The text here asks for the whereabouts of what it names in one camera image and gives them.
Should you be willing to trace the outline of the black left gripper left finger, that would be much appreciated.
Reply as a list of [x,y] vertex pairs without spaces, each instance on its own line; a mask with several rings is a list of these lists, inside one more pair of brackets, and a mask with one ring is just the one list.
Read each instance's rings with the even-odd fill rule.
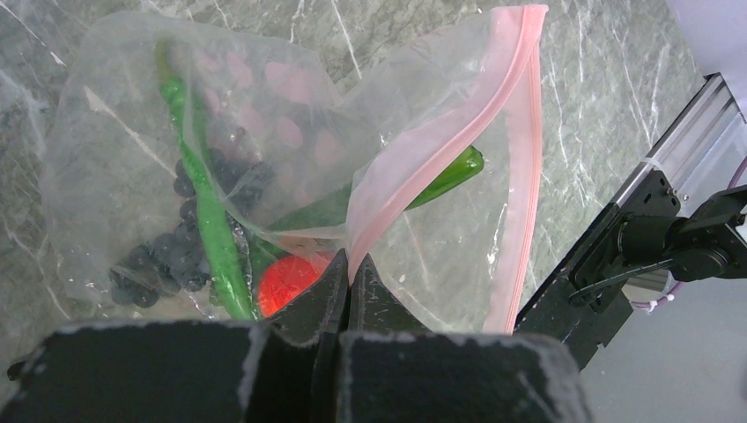
[[339,310],[347,297],[348,256],[343,249],[335,254],[324,253],[314,262],[308,262],[322,275],[278,312],[264,317],[283,339],[293,345],[316,343],[328,322],[339,317]]

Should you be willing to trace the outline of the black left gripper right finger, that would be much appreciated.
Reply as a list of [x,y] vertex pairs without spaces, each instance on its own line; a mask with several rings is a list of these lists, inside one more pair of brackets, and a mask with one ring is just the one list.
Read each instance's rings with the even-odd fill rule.
[[350,293],[349,330],[428,331],[384,285],[370,255],[366,255],[359,266]]

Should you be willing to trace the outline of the red tomato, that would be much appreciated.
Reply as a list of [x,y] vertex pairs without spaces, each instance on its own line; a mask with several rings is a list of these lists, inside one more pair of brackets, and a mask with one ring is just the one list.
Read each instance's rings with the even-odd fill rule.
[[257,289],[259,310],[269,317],[308,289],[322,273],[308,260],[286,256],[272,263],[262,274]]

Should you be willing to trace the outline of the green cucumber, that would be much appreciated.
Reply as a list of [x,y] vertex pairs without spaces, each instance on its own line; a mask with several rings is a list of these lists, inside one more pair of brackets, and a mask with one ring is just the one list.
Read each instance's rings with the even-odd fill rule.
[[480,174],[485,164],[475,146],[460,152],[439,174],[432,157],[416,156],[416,166],[407,168],[402,160],[408,157],[402,152],[384,152],[362,178],[272,223],[275,240],[256,237],[249,243],[254,277],[260,278],[287,256],[299,256],[324,268],[332,248],[318,246],[321,241],[345,240],[355,271],[399,214],[455,189]]

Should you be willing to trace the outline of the black grape bunch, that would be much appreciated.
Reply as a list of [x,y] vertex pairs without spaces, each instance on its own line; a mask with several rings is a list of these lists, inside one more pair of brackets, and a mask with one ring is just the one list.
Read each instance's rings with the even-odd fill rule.
[[[218,185],[239,208],[251,210],[272,181],[274,171],[263,161],[228,159],[210,149],[209,169]],[[136,245],[109,270],[111,300],[121,306],[150,308],[177,293],[196,293],[208,287],[210,301],[221,302],[211,265],[199,233],[196,189],[183,160],[177,160],[173,188],[182,199],[180,222],[172,229]]]

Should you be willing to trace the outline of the clear zip top bag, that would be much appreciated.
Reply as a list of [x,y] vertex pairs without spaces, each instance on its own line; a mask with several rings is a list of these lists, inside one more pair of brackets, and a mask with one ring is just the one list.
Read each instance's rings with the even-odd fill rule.
[[131,307],[111,300],[110,268],[180,222],[181,151],[155,64],[157,41],[169,39],[171,64],[202,99],[209,150],[274,171],[244,211],[207,164],[258,311],[249,243],[275,240],[272,223],[362,178],[384,152],[407,154],[407,168],[432,157],[439,174],[475,146],[483,171],[403,211],[366,255],[425,324],[511,332],[542,173],[547,12],[496,7],[420,36],[348,93],[314,51],[287,40],[138,11],[98,19],[78,46],[42,159],[57,280],[73,299]]

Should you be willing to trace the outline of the green chili pepper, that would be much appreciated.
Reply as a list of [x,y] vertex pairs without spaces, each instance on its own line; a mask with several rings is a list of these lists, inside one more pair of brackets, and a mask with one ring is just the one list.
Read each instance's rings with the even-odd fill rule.
[[229,316],[257,320],[260,313],[248,289],[226,209],[212,186],[207,164],[206,112],[200,96],[171,64],[169,39],[157,41],[159,92],[177,130],[184,170],[196,191],[196,221],[218,297]]

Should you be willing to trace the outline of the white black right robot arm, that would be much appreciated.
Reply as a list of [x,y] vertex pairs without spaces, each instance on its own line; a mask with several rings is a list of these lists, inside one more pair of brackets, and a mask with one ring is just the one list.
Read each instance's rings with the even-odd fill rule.
[[656,271],[678,282],[746,278],[746,187],[713,194],[689,218],[623,214],[570,270],[568,301],[604,310],[606,290]]

